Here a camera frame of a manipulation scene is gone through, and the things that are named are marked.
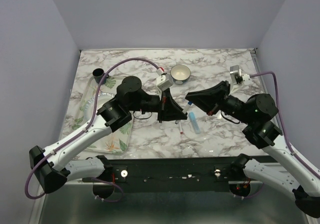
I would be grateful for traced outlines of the white red-tipped marker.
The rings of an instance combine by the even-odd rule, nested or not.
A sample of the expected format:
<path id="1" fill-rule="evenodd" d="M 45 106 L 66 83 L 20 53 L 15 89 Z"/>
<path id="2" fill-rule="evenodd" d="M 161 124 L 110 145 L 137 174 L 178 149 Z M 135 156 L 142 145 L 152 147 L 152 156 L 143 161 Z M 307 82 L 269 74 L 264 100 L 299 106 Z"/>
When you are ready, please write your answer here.
<path id="1" fill-rule="evenodd" d="M 179 127 L 179 131 L 180 131 L 180 134 L 183 134 L 183 128 L 182 128 L 182 125 L 181 125 L 181 122 L 178 124 L 178 127 Z"/>

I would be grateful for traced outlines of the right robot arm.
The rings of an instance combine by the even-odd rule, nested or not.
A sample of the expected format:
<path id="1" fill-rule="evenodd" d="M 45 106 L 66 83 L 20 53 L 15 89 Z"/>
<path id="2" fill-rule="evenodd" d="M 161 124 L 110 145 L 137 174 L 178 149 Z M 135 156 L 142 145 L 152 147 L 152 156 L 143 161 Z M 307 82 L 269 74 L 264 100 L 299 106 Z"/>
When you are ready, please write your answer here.
<path id="1" fill-rule="evenodd" d="M 271 95 L 256 94 L 243 102 L 232 96 L 229 83 L 222 81 L 209 89 L 189 92 L 185 98 L 209 116 L 222 111 L 246 124 L 243 134 L 248 142 L 263 150 L 288 172 L 280 173 L 241 154 L 239 162 L 230 167 L 234 179 L 246 176 L 261 181 L 294 199 L 305 214 L 319 218 L 320 171 L 292 144 L 286 143 L 284 132 L 271 121 L 279 111 Z"/>

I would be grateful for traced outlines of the light blue highlighter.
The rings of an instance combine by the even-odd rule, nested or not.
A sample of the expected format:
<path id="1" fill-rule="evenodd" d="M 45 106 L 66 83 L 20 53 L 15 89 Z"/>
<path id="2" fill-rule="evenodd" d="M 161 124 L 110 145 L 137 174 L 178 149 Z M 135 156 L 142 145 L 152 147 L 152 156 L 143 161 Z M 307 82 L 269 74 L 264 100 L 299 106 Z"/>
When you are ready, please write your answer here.
<path id="1" fill-rule="evenodd" d="M 200 132 L 200 128 L 198 126 L 195 114 L 193 112 L 190 112 L 188 114 L 188 117 L 189 117 L 189 120 L 192 124 L 192 127 L 194 129 L 195 134 L 200 134 L 201 132 Z"/>

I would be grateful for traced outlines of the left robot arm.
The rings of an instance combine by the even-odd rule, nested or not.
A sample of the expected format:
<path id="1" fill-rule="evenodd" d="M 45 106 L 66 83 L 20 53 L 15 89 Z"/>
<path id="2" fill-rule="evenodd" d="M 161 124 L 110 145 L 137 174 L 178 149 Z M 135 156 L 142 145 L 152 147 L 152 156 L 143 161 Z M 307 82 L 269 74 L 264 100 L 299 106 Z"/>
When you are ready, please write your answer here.
<path id="1" fill-rule="evenodd" d="M 116 89 L 116 95 L 93 111 L 92 119 L 66 138 L 45 148 L 35 146 L 29 151 L 31 172 L 44 193 L 55 192 L 75 179 L 108 180 L 112 167 L 104 156 L 86 160 L 73 158 L 94 142 L 129 123 L 133 111 L 157 113 L 158 122 L 187 119 L 169 89 L 161 95 L 147 94 L 142 89 L 141 80 L 135 76 L 124 78 Z"/>

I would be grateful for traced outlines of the white blue-tipped pen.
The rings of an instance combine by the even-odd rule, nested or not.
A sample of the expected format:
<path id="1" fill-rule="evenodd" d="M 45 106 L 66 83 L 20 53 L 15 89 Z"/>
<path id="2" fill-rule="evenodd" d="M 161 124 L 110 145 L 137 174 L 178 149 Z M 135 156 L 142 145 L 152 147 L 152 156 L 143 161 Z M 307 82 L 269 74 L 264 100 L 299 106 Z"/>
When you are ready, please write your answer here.
<path id="1" fill-rule="evenodd" d="M 188 103 L 187 103 L 187 105 L 186 105 L 186 106 L 184 107 L 184 109 L 182 110 L 182 111 L 183 111 L 183 114 L 187 115 L 187 112 L 188 112 L 189 108 L 190 108 L 190 106 L 189 106 Z M 176 120 L 176 121 L 175 121 L 175 124 L 179 124 L 179 122 L 180 122 L 180 120 Z"/>

